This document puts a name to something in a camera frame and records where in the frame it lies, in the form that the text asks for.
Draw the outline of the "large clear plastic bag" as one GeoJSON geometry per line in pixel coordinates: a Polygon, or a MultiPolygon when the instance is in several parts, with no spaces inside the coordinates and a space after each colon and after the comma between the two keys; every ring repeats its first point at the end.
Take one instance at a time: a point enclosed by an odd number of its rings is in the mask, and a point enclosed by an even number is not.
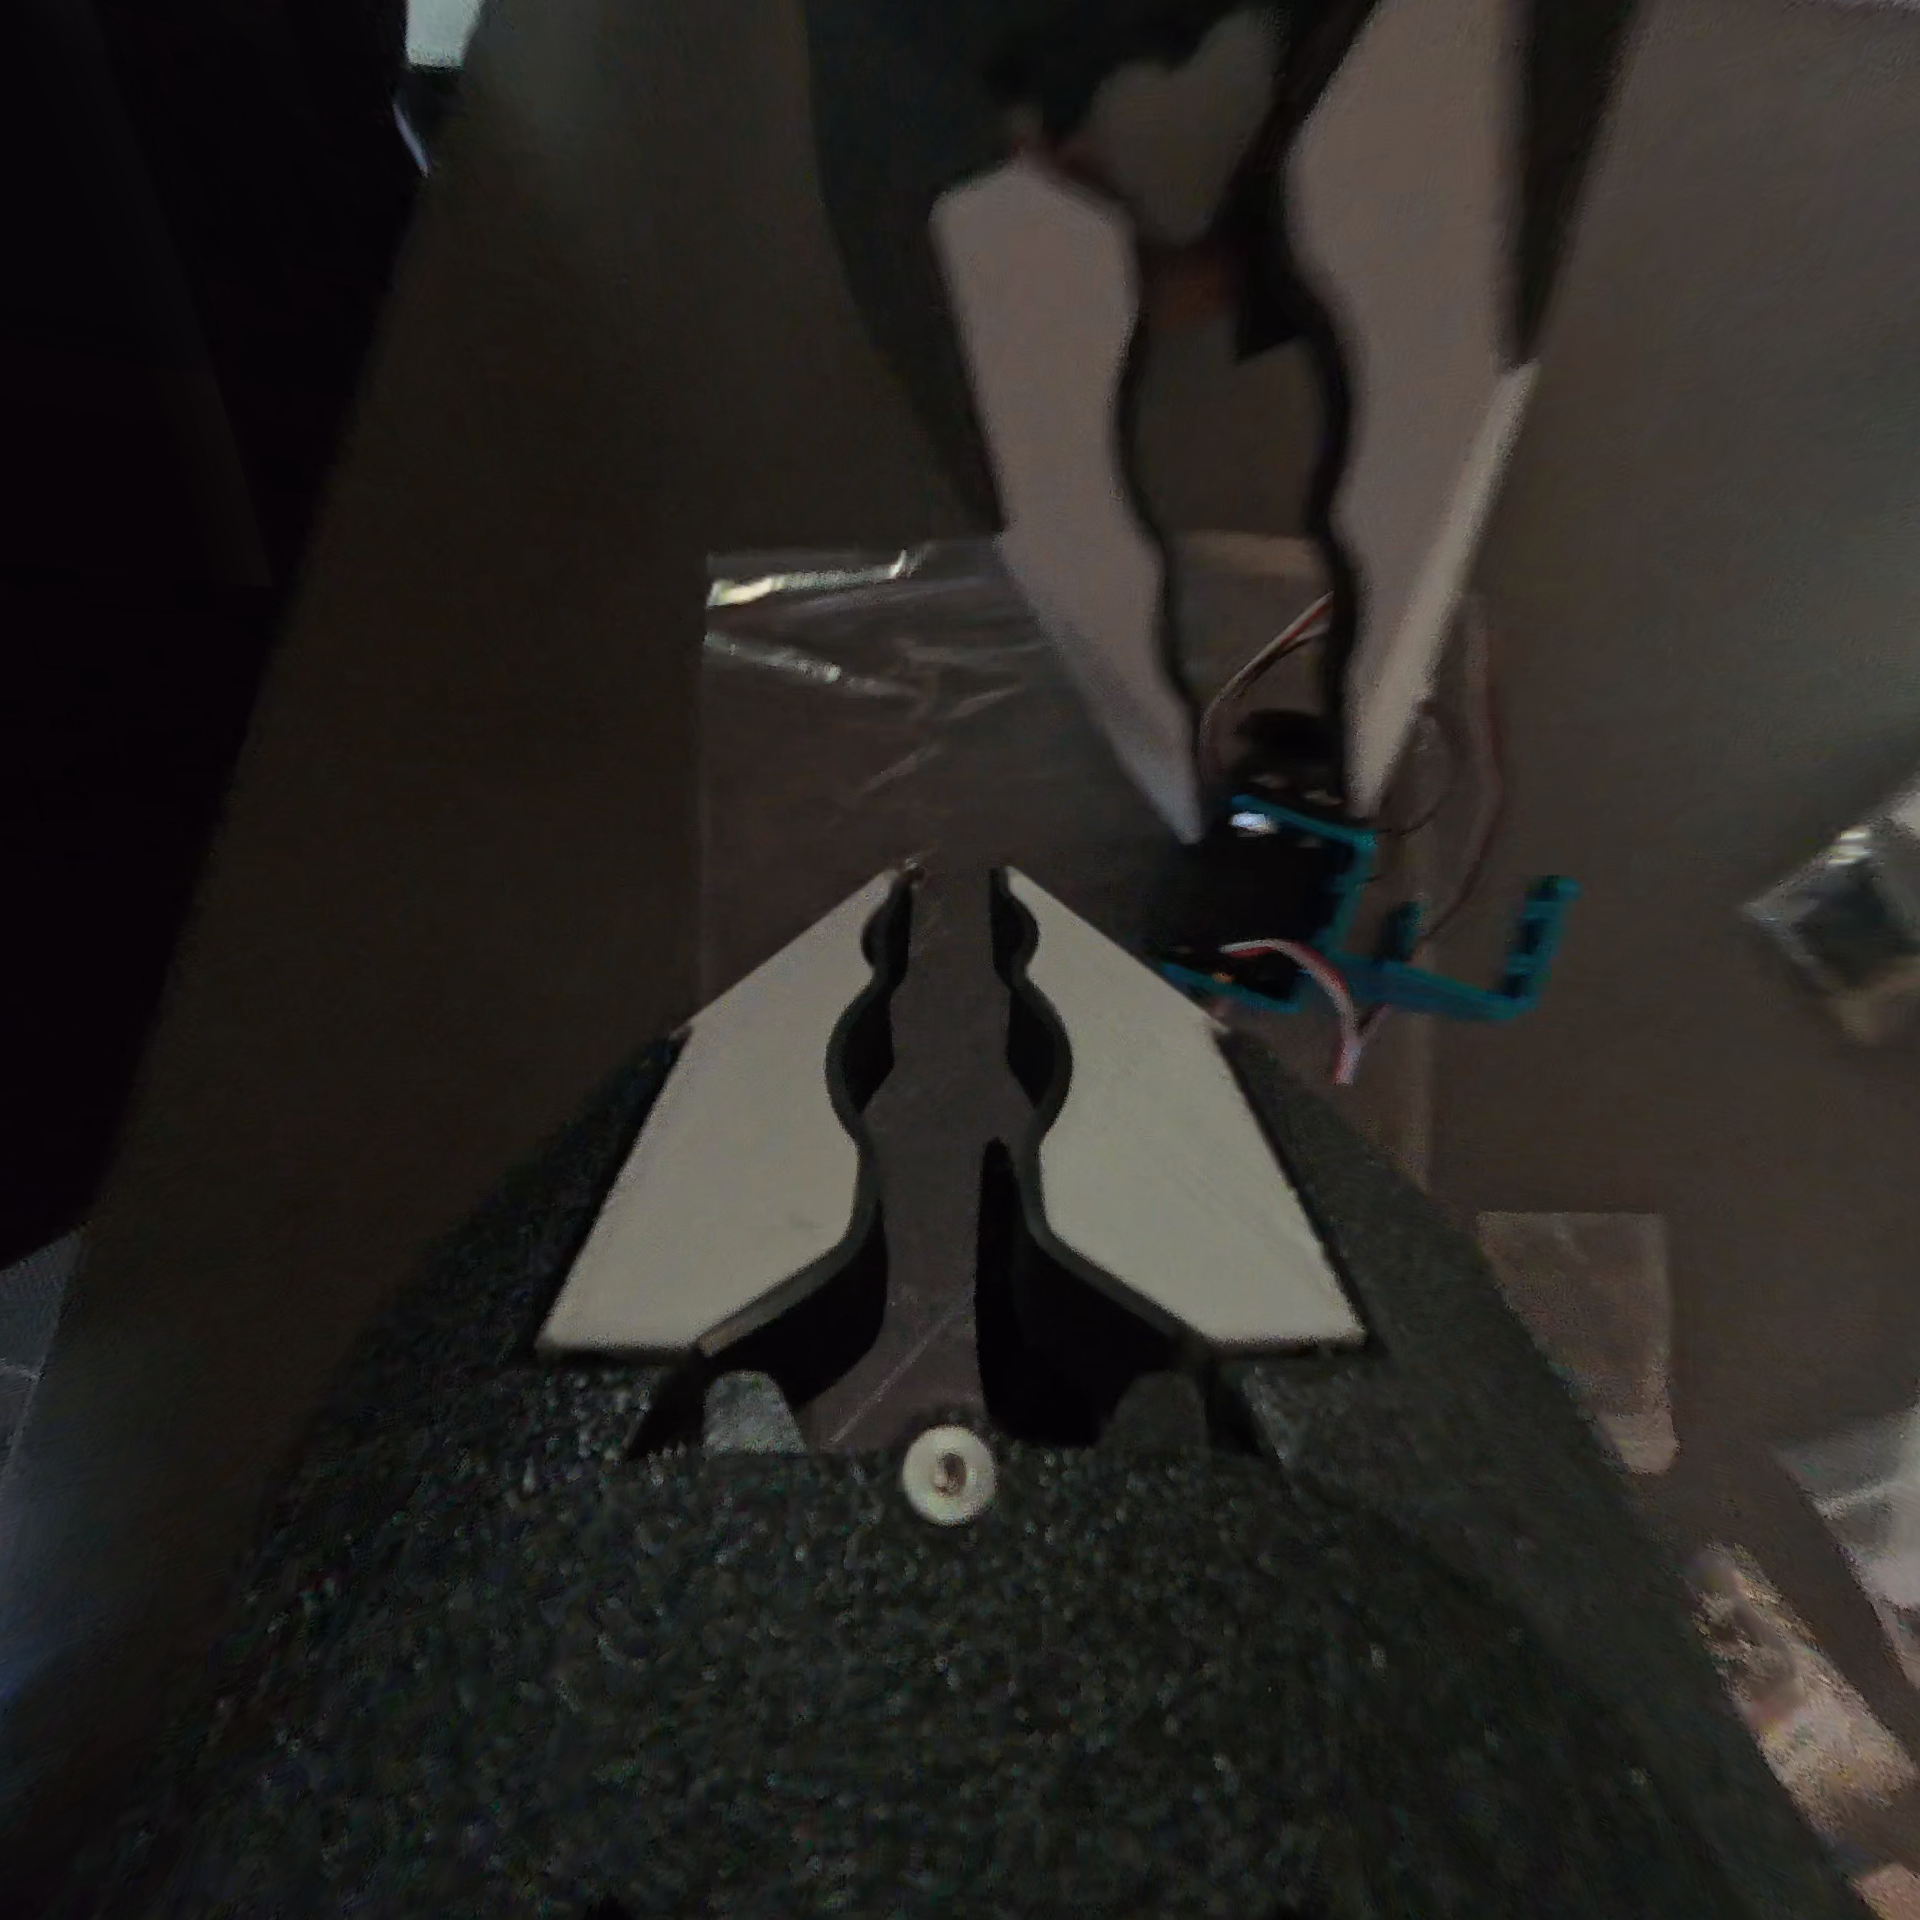
{"type": "MultiPolygon", "coordinates": [[[[1299,537],[1187,535],[1180,622],[1192,683],[1226,685],[1308,609],[1299,537]]],[[[792,550],[712,563],[702,655],[702,997],[712,998],[873,867],[1013,861],[1142,949],[1146,909],[1185,847],[1169,837],[998,563],[992,538],[792,550]]],[[[1454,614],[1388,784],[1368,946],[1390,905],[1443,927],[1470,898],[1502,786],[1490,634],[1454,614]]],[[[1392,1015],[1334,1103],[1430,1181],[1436,1022],[1392,1015]]]]}

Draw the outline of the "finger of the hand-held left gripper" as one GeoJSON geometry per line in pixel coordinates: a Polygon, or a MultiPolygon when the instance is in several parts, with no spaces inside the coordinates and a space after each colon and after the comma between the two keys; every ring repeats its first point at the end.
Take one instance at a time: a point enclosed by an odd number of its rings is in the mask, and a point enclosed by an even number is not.
{"type": "Polygon", "coordinates": [[[928,217],[998,499],[998,559],[1123,771],[1180,841],[1206,827],[1169,555],[1138,504],[1123,398],[1141,327],[1124,215],[1016,155],[928,217]]]}
{"type": "Polygon", "coordinates": [[[1333,530],[1357,592],[1356,809],[1386,797],[1536,377],[1510,331],[1521,29],[1509,2],[1376,5],[1288,158],[1288,225],[1352,381],[1333,530]]]}

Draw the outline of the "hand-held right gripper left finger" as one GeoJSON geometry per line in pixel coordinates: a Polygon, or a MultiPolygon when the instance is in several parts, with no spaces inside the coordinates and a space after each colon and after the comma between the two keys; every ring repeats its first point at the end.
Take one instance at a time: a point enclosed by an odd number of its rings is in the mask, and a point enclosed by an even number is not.
{"type": "Polygon", "coordinates": [[[849,1273],[880,1219],[867,1113],[912,905],[880,870],[684,1023],[539,1355],[717,1359],[849,1273]]]}

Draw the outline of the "person's dark-clothed torso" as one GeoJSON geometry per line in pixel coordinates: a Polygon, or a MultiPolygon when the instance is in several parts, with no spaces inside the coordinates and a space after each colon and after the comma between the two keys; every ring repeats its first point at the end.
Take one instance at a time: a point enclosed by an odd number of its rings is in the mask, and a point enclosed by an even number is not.
{"type": "Polygon", "coordinates": [[[2,1249],[90,1211],[418,169],[406,6],[2,5],[2,1249]]]}

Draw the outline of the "small bag of black parts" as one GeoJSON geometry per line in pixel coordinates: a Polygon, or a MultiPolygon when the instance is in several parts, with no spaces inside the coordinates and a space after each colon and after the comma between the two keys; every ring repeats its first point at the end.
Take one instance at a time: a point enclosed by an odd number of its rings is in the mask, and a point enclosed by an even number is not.
{"type": "Polygon", "coordinates": [[[1918,1019],[1918,781],[1742,905],[1843,1034],[1882,1046],[1918,1019]]]}

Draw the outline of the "scattered small screw bags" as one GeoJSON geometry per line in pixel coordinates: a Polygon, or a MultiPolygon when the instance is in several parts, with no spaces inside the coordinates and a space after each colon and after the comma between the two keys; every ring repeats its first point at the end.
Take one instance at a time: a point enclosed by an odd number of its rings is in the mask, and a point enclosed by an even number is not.
{"type": "MultiPolygon", "coordinates": [[[[1477,1214],[1502,1293],[1618,1464],[1662,1485],[1683,1458],[1665,1216],[1477,1214]]],[[[1916,1757],[1840,1673],[1757,1555],[1726,1537],[1686,1554],[1696,1629],[1736,1714],[1874,1914],[1916,1914],[1916,1865],[1874,1857],[1916,1757]]]]}

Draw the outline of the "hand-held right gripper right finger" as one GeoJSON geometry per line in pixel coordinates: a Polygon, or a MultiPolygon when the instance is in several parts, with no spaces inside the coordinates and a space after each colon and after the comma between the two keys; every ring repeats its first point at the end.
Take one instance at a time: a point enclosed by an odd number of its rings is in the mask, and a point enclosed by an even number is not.
{"type": "Polygon", "coordinates": [[[1364,1323],[1217,1022],[1025,870],[989,877],[1021,1219],[1062,1273],[1209,1358],[1356,1351],[1364,1323]]]}

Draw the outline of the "grey desk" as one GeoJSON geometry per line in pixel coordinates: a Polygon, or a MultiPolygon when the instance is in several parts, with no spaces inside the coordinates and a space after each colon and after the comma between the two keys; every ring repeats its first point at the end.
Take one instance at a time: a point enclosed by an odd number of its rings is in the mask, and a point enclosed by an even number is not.
{"type": "MultiPolygon", "coordinates": [[[[1916,751],[1916,26],[1657,5],[1494,517],[1523,825],[1597,855],[1478,1168],[1675,1200],[1731,1434],[1916,1279],[1916,1064],[1710,930],[1916,751]],[[1817,223],[1834,175],[1861,211],[1817,223]],[[1837,290],[1816,269],[1840,267],[1837,290]]],[[[685,997],[712,544],[944,504],[837,313],[801,26],[482,31],[4,1478],[4,1914],[1870,1914],[1464,1232],[1285,1069],[1386,1351],[1249,1446],[637,1456],[509,1358],[685,997]]]]}

